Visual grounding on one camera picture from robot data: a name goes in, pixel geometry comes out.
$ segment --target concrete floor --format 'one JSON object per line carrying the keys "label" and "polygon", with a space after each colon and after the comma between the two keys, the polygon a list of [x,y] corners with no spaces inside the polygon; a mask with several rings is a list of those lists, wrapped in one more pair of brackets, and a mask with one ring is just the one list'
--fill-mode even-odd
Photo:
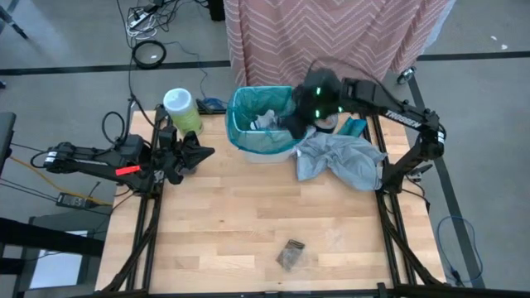
{"label": "concrete floor", "polygon": [[[135,0],[121,0],[124,12]],[[7,7],[9,0],[0,0]],[[529,50],[530,2],[525,0],[459,0],[448,16],[438,41],[428,54]],[[26,0],[12,14],[30,36],[24,41],[10,27],[0,35],[0,69],[124,65],[130,59],[116,3],[108,0]],[[227,60],[226,32],[212,22],[207,10],[194,3],[181,7],[160,41],[180,41],[202,60]],[[176,46],[168,48],[167,62],[195,61]],[[435,109],[448,131],[444,159],[462,214],[476,230],[488,288],[530,291],[527,214],[530,202],[526,146],[530,137],[528,110],[530,60],[472,60],[417,63],[417,82],[425,104]],[[227,100],[234,91],[230,68],[207,69],[207,95]],[[132,87],[145,108],[161,102],[163,94],[184,86],[200,97],[199,70],[153,70],[132,73]],[[407,86],[394,86],[400,98],[412,99]],[[4,76],[0,110],[17,114],[14,142],[37,148],[70,141],[80,146],[106,147],[100,131],[102,116],[110,110],[125,112],[127,72]],[[33,152],[14,148],[14,156],[28,160]],[[83,175],[49,175],[59,185],[88,194],[97,181]],[[50,186],[27,169],[8,161],[2,177],[30,185],[50,195]],[[436,171],[422,183],[431,201],[431,222],[436,228],[448,215]],[[104,182],[95,197],[112,201],[114,185]],[[0,186],[0,217],[27,222],[31,216],[70,211],[49,201]],[[99,220],[87,223],[94,227]],[[441,238],[452,265],[466,275],[458,242],[450,224]],[[9,248],[6,257],[19,257]],[[14,279],[0,276],[0,296],[8,297]]]}

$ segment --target red tag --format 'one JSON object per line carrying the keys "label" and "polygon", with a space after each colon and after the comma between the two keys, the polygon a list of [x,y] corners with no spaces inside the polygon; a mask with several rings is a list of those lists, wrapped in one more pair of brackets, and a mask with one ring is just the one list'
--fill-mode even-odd
{"label": "red tag", "polygon": [[126,166],[124,168],[117,169],[116,170],[116,175],[131,174],[131,173],[134,173],[135,171],[139,171],[139,170],[140,170],[140,166]]}

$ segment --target pink striped fabric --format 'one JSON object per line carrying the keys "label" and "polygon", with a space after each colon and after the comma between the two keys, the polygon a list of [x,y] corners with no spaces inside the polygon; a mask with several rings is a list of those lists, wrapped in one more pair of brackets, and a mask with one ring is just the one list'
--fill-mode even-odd
{"label": "pink striped fabric", "polygon": [[[224,0],[236,83],[296,85],[318,56],[381,79],[423,51],[449,0]],[[327,65],[339,75],[359,74]]]}

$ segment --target wooden tabletop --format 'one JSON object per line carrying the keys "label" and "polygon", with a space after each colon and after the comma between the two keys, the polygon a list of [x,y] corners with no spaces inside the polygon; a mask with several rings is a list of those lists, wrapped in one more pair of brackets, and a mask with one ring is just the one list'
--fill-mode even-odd
{"label": "wooden tabletop", "polygon": [[[341,115],[340,122],[347,117]],[[392,287],[374,192],[354,190],[330,171],[298,182],[294,159],[247,163],[227,139],[224,116],[202,119],[200,143],[214,147],[215,154],[180,185],[165,183],[150,293],[353,290],[373,289],[377,282]],[[405,130],[383,118],[381,124],[395,162],[409,148]],[[133,115],[131,133],[151,139],[152,127],[140,113]],[[421,193],[408,182],[403,188]],[[398,200],[411,249],[444,281],[423,200],[407,193]],[[113,212],[97,290],[112,280],[131,252],[139,202],[131,198]],[[287,272],[275,260],[289,239],[306,247]],[[402,255],[394,247],[406,281]],[[137,286],[144,257],[138,263]]]}

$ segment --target gray towel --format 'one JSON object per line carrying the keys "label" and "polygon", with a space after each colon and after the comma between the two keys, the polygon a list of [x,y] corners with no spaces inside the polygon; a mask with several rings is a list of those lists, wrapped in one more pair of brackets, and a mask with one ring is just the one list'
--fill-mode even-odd
{"label": "gray towel", "polygon": [[377,164],[386,155],[363,138],[315,132],[296,148],[298,180],[315,178],[329,167],[357,190],[378,190]]}

